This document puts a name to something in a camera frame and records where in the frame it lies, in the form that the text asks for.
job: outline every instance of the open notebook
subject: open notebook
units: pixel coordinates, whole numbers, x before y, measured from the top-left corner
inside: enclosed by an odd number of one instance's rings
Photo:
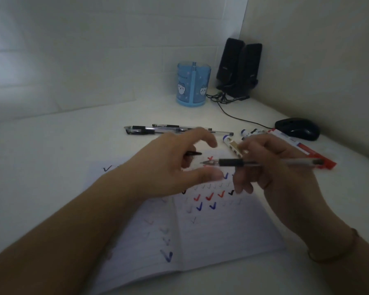
[[[230,156],[208,151],[199,162]],[[88,186],[126,159],[95,162]],[[123,233],[107,248],[86,294],[96,295],[124,284],[177,271],[284,248],[283,240],[255,195],[237,195],[234,168],[221,168],[225,179],[194,186],[178,195],[147,200]]]

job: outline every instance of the forearm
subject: forearm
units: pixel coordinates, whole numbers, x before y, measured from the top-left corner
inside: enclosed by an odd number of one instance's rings
[[[0,294],[75,294],[140,203],[103,176],[0,254]]]
[[[351,228],[336,215],[324,217],[301,234],[315,260],[344,253],[353,242]],[[331,263],[321,263],[327,283],[335,294],[369,294],[369,243],[355,237],[353,250]]]

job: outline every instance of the black mouse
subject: black mouse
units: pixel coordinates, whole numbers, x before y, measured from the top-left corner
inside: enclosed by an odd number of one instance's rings
[[[277,121],[275,128],[282,133],[308,141],[315,141],[320,136],[320,128],[308,119],[288,118]]]

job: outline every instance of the white desk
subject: white desk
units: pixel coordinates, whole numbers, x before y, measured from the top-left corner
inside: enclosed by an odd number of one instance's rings
[[[249,99],[225,105],[228,113],[272,127],[284,115]],[[128,136],[125,125],[202,125],[234,131],[259,126],[224,115],[217,104],[186,108],[175,97],[83,109],[0,124],[0,251],[77,196],[90,160],[127,156],[155,136]],[[226,145],[218,137],[219,147]],[[369,241],[369,160],[325,136],[305,142],[335,160],[317,171],[332,209]],[[197,145],[206,149],[205,143]],[[261,190],[256,187],[261,197]],[[305,246],[265,207],[286,239],[287,252],[266,253],[187,273],[143,281],[112,294],[325,294],[328,288]]]

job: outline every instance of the bracelet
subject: bracelet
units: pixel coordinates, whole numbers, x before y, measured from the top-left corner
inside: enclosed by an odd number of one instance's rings
[[[331,258],[326,258],[326,259],[321,259],[321,260],[315,260],[314,258],[312,258],[311,254],[310,254],[310,251],[308,250],[308,255],[309,255],[309,258],[316,262],[316,263],[320,263],[320,264],[328,264],[328,263],[333,263],[335,261],[339,261],[340,259],[348,256],[355,248],[355,245],[356,245],[356,242],[357,242],[357,239],[359,238],[359,234],[357,232],[356,229],[354,228],[351,228],[352,232],[353,232],[353,241],[351,242],[351,244],[349,245],[349,247],[344,251],[342,252],[341,254],[338,254],[336,256],[333,256]]]

